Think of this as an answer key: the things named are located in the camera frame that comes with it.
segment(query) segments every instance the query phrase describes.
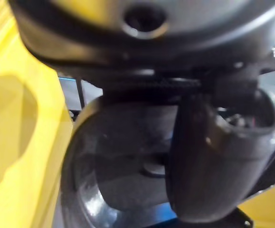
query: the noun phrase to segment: screw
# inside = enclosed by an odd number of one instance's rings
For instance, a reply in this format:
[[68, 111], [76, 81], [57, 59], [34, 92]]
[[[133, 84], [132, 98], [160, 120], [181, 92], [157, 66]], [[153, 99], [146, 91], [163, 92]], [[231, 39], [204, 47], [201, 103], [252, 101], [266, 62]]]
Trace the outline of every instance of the screw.
[[239, 68], [241, 68], [243, 65], [244, 65], [243, 62], [237, 62], [237, 63], [235, 63], [233, 66], [234, 66], [234, 68], [239, 69]]
[[251, 226], [250, 222], [248, 222], [248, 221], [245, 221], [245, 222], [244, 222], [244, 225], [245, 225], [246, 227], [250, 227], [250, 226]]

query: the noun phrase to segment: round hole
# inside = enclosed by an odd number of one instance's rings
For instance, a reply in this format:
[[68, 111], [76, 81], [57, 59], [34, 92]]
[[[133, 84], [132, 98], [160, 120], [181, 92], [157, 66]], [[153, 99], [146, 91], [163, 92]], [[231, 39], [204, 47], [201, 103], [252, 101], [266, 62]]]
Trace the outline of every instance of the round hole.
[[134, 6], [124, 15], [124, 31], [137, 38], [154, 38], [166, 31], [166, 15], [155, 6]]

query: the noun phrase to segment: yellow panel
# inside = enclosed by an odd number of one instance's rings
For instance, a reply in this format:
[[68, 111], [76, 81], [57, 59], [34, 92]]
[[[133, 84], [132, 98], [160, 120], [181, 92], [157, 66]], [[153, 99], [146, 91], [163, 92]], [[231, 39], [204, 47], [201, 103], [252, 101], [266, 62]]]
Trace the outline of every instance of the yellow panel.
[[27, 52], [0, 0], [0, 228], [51, 226], [71, 131], [56, 72]]

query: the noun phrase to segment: metal rod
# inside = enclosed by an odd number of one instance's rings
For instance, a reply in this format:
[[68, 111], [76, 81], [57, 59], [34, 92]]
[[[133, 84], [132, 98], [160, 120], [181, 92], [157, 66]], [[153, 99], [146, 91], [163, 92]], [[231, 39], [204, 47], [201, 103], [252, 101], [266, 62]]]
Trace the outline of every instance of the metal rod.
[[83, 109], [85, 106], [85, 98], [84, 98], [84, 92], [82, 90], [81, 79], [76, 79], [76, 85], [77, 85], [77, 91], [78, 91], [81, 109]]

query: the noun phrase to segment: circular opening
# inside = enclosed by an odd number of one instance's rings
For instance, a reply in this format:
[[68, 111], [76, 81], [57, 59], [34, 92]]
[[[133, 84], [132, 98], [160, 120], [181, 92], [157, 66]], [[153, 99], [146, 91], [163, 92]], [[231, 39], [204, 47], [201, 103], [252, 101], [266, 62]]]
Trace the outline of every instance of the circular opening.
[[138, 32], [142, 34], [152, 34], [158, 31], [164, 25], [165, 21], [166, 15], [158, 7], [148, 5], [134, 6], [124, 15], [126, 26], [131, 29], [129, 31], [125, 29], [125, 32], [135, 37], [138, 37]]

